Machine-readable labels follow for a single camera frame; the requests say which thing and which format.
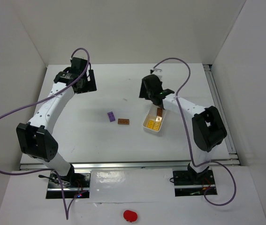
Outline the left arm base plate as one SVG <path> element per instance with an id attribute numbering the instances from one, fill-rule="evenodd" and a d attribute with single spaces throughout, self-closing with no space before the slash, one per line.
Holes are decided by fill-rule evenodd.
<path id="1" fill-rule="evenodd" d="M 78 179 L 72 183 L 62 181 L 64 195 L 66 199 L 72 199 L 78 195 L 79 199 L 87 199 L 90 197 L 90 172 L 81 172 L 77 174 Z M 62 199 L 61 185 L 57 175 L 51 172 L 48 179 L 46 190 L 46 199 Z"/>

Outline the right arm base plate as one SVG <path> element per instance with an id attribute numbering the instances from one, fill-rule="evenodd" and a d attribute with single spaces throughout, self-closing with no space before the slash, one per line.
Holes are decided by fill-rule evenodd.
<path id="1" fill-rule="evenodd" d="M 191 180 L 188 176 L 188 171 L 173 171 L 173 177 L 169 179 L 174 185 L 175 196 L 200 196 L 217 195 L 217 188 L 215 185 L 214 174 L 212 170 L 198 180 Z"/>

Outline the purple lego brick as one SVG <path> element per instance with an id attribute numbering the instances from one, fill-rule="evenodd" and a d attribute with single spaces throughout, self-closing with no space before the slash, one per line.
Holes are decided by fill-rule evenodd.
<path id="1" fill-rule="evenodd" d="M 110 122 L 113 122 L 116 120 L 113 112 L 108 112 L 107 115 L 108 115 Z"/>

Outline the long yellow lego brick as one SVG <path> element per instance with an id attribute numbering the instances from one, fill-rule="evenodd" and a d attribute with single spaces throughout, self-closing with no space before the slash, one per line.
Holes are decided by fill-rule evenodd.
<path id="1" fill-rule="evenodd" d="M 153 125 L 153 127 L 152 127 L 152 129 L 154 131 L 159 131 L 160 125 L 161 125 L 161 120 L 156 120 L 155 123 L 154 123 L 154 125 Z"/>

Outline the brown lego brick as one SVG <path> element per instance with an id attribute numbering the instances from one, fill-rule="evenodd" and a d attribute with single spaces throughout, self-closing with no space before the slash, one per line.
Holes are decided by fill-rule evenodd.
<path id="1" fill-rule="evenodd" d="M 129 119 L 118 119 L 119 125 L 129 125 Z"/>
<path id="2" fill-rule="evenodd" d="M 162 118 L 163 118 L 163 110 L 161 108 L 157 108 L 156 120 L 161 121 Z"/>

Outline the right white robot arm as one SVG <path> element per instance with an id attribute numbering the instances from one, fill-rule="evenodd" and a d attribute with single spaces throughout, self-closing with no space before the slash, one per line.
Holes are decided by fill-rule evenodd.
<path id="1" fill-rule="evenodd" d="M 139 97 L 181 116 L 191 158 L 187 166 L 188 176 L 191 181 L 201 179 L 207 173 L 216 149 L 227 137 L 218 109 L 197 105 L 177 96 L 170 89 L 164 90 L 157 75 L 142 79 Z"/>

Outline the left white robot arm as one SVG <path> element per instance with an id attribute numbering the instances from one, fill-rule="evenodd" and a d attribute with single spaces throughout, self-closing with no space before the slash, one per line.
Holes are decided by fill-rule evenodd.
<path id="1" fill-rule="evenodd" d="M 74 167 L 58 153 L 59 145 L 52 136 L 53 128 L 75 94 L 97 89 L 94 72 L 88 69 L 90 63 L 77 57 L 73 57 L 70 62 L 70 67 L 56 75 L 49 99 L 27 123 L 19 123 L 16 128 L 22 153 L 55 170 L 66 182 L 72 182 L 76 178 Z"/>

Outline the small yellow lego brick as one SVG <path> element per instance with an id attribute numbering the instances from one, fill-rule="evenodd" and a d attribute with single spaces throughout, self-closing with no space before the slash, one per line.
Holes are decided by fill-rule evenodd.
<path id="1" fill-rule="evenodd" d="M 154 124 L 155 124 L 154 120 L 149 120 L 147 125 L 146 125 L 146 127 L 149 128 L 149 129 L 153 129 Z"/>

